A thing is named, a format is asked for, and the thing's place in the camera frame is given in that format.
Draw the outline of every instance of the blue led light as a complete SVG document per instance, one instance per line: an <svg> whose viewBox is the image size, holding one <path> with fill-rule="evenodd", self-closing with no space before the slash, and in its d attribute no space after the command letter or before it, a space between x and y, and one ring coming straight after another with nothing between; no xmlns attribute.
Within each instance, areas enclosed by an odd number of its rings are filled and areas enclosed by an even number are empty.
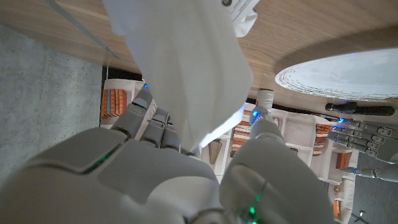
<svg viewBox="0 0 398 224"><path fill-rule="evenodd" d="M254 116L254 119L253 122L250 123L250 126L252 126L254 122L256 122L257 118L260 116L260 114L257 111L253 111L252 115Z"/></svg>

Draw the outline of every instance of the white dish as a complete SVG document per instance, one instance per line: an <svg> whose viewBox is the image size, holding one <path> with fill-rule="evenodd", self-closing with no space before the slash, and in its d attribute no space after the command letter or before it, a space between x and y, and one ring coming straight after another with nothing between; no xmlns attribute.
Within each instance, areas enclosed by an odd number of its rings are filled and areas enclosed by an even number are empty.
<svg viewBox="0 0 398 224"><path fill-rule="evenodd" d="M361 101L398 98L398 48L351 53L286 68L275 81L316 96Z"/></svg>

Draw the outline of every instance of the wooden table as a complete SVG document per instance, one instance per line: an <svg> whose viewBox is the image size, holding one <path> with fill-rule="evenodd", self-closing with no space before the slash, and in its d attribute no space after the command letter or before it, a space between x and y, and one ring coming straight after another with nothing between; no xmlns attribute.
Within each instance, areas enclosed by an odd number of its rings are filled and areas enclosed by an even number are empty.
<svg viewBox="0 0 398 224"><path fill-rule="evenodd" d="M83 60L139 72L124 37L111 32L101 0L2 0L0 7L1 23L20 33ZM308 60L398 46L397 0L260 0L255 10L256 23L239 39L255 78L249 96L268 88L283 106L337 116L324 106L343 100L287 90L276 74ZM397 107L398 100L377 105ZM398 115L346 117L398 123Z"/></svg>

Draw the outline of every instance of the gray concrete wall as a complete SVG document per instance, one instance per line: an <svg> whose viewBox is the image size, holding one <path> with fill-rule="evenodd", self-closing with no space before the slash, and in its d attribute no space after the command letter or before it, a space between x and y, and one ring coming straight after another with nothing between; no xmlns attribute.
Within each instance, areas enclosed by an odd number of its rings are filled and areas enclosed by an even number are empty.
<svg viewBox="0 0 398 224"><path fill-rule="evenodd" d="M0 26L0 186L32 156L99 125L101 71Z"/></svg>

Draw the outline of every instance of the robotic hand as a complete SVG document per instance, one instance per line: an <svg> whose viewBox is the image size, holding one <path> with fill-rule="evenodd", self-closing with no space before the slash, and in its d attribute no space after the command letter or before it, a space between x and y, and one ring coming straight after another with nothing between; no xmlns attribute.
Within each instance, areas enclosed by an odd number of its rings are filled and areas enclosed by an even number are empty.
<svg viewBox="0 0 398 224"><path fill-rule="evenodd" d="M379 127L350 119L340 118L338 122L362 128L363 131L335 126L333 128L334 131L328 134L329 140L390 163L383 169L346 167L343 171L362 177L398 182L398 132L391 128Z"/></svg>
<svg viewBox="0 0 398 224"><path fill-rule="evenodd" d="M143 88L111 129L83 131L26 162L0 193L4 223L333 223L315 174L287 148L268 111L221 185L181 152L165 111L134 140L152 96Z"/></svg>
<svg viewBox="0 0 398 224"><path fill-rule="evenodd" d="M381 161L391 164L398 163L397 130L344 118L340 118L338 122L361 128L363 131L335 126L333 131L328 134L329 140L366 153Z"/></svg>

